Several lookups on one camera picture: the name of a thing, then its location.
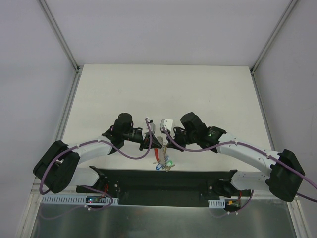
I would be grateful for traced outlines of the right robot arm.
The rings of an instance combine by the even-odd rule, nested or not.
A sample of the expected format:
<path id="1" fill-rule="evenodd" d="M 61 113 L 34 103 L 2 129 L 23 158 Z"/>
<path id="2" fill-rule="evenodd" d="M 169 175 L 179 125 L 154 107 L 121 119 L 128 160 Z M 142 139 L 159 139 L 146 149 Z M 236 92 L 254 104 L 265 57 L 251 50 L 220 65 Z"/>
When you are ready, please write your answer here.
<path id="1" fill-rule="evenodd" d="M 223 191 L 227 195 L 233 196 L 240 190 L 263 190 L 286 202 L 294 200 L 305 172 L 292 151 L 253 146 L 224 129 L 206 126 L 193 112 L 185 114 L 180 122 L 182 126 L 174 126 L 172 119 L 161 121 L 160 130 L 166 135 L 169 148 L 187 151 L 187 145 L 196 144 L 200 152 L 213 151 L 256 168 L 255 172 L 236 171 L 226 180 Z"/>

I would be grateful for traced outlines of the key holder with red handle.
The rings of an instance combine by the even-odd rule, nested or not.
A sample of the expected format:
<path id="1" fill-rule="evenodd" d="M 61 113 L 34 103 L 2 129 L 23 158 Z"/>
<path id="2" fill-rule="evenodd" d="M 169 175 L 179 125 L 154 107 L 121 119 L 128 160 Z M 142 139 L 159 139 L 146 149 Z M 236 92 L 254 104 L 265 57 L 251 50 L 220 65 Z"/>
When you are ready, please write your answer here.
<path id="1" fill-rule="evenodd" d="M 163 149 L 154 149 L 154 152 L 156 161 L 153 162 L 153 164 L 156 166 L 157 163 L 161 163 L 163 164 L 163 168 L 160 171 L 169 171 L 170 169 L 165 168 L 166 162 L 171 161 L 169 156 L 167 155 L 167 152 L 165 153 Z"/>

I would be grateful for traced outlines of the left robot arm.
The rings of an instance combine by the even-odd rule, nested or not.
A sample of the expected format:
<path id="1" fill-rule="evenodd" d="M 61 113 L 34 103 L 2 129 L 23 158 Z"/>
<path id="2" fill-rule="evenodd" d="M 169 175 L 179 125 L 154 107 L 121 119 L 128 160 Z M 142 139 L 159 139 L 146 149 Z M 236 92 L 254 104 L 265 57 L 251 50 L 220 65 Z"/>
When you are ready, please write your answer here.
<path id="1" fill-rule="evenodd" d="M 34 175 L 41 181 L 39 192 L 60 193 L 70 185 L 87 186 L 92 192 L 104 189 L 104 175 L 97 168 L 89 166 L 80 168 L 82 162 L 115 152 L 128 159 L 134 159 L 121 151 L 126 141 L 139 144 L 140 151 L 148 154 L 151 149 L 163 147 L 155 137 L 155 124 L 145 119 L 145 128 L 134 128 L 129 113 L 118 115 L 114 124 L 96 139 L 69 146 L 61 140 L 55 141 L 45 152 L 33 169 Z"/>

